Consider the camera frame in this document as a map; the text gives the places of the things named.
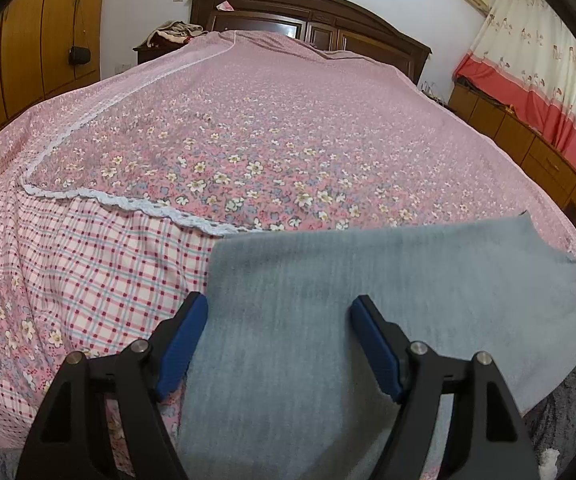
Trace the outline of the pink item on headboard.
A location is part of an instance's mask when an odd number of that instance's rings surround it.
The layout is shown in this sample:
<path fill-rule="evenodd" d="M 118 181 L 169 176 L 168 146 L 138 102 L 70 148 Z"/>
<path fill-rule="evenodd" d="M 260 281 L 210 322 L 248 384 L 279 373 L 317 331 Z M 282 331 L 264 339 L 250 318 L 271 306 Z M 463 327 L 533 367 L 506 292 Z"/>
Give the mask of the pink item on headboard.
<path fill-rule="evenodd" d="M 220 11 L 220 12 L 234 12 L 235 9 L 230 5 L 230 3 L 225 0 L 220 2 L 216 7 L 216 10 Z"/>

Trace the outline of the pink floral bedspread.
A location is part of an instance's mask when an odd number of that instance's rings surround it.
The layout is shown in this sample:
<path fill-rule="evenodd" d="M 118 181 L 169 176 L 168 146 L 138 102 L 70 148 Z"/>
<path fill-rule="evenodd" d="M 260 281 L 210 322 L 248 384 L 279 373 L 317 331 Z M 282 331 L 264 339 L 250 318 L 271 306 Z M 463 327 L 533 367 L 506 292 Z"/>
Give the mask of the pink floral bedspread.
<path fill-rule="evenodd" d="M 72 350 L 151 332 L 223 234 L 527 212 L 576 229 L 491 140 L 396 68 L 274 32 L 211 32 L 41 102 L 0 132 L 0 448 Z"/>

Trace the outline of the wooden low cabinet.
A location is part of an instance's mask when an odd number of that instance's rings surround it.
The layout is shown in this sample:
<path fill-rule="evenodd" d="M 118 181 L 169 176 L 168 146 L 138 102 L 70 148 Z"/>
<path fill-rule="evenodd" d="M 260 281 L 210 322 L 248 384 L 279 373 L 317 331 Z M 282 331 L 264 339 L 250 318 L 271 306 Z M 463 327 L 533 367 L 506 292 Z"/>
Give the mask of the wooden low cabinet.
<path fill-rule="evenodd" d="M 506 152 L 576 228 L 576 170 L 542 136 L 464 78 L 457 79 L 448 109 Z"/>

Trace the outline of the black wardrobe door knob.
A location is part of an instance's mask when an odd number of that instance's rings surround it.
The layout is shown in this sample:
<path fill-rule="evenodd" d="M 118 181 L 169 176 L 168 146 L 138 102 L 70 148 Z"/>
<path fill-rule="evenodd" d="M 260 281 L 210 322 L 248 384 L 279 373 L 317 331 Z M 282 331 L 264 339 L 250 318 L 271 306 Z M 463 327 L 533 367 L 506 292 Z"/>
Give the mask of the black wardrobe door knob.
<path fill-rule="evenodd" d="M 92 59 L 90 49 L 87 47 L 73 46 L 68 53 L 68 63 L 71 66 L 85 65 Z"/>

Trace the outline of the wooden wardrobe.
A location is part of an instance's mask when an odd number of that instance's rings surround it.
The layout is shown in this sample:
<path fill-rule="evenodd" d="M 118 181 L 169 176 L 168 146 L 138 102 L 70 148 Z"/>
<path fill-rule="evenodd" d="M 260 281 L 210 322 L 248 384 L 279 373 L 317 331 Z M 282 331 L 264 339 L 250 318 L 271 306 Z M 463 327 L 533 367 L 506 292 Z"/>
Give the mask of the wooden wardrobe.
<path fill-rule="evenodd" d="M 102 0 L 11 0 L 0 13 L 0 129 L 29 107 L 100 81 Z M 71 47 L 92 59 L 68 63 Z"/>

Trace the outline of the grey fleece pants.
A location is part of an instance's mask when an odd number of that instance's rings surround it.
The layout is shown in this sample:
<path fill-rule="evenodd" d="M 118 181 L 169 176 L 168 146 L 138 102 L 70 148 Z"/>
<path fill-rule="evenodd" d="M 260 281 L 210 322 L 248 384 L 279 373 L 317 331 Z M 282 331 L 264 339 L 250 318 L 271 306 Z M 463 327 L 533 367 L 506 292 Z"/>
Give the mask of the grey fleece pants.
<path fill-rule="evenodd" d="M 576 256 L 527 214 L 226 238 L 177 439 L 190 478 L 370 475 L 398 409 L 350 325 L 361 295 L 442 356 L 489 352 L 520 411 L 576 366 Z"/>

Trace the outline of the dark wooden headboard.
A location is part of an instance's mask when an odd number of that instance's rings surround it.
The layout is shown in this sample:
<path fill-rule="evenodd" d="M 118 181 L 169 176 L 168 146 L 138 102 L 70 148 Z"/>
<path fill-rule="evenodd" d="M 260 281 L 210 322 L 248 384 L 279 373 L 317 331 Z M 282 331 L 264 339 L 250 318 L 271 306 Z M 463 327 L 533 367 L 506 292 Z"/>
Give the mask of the dark wooden headboard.
<path fill-rule="evenodd" d="M 348 50 L 390 64 L 418 82 L 430 47 L 377 14 L 348 0 L 192 0 L 190 21 L 209 32 L 264 30 L 301 40 L 323 51 Z"/>

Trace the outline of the cream and red curtain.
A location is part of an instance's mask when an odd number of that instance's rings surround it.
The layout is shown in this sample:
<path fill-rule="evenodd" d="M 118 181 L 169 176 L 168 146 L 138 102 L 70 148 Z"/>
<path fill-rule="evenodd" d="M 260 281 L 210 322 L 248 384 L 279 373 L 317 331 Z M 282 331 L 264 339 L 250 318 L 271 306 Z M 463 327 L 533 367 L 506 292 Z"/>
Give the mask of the cream and red curtain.
<path fill-rule="evenodd" d="M 458 64 L 576 169 L 576 38 L 545 0 L 495 0 Z"/>

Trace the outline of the clothes pile on nightstand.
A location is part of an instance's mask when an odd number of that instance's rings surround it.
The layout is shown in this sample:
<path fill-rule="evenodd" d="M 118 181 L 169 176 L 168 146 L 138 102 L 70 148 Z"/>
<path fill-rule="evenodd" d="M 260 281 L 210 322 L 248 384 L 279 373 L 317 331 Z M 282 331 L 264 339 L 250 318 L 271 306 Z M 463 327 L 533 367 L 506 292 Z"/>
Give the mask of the clothes pile on nightstand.
<path fill-rule="evenodd" d="M 187 44 L 192 38 L 202 36 L 206 32 L 201 25 L 186 24 L 183 21 L 167 21 L 147 36 L 145 44 L 148 48 L 163 40 L 170 44 Z"/>

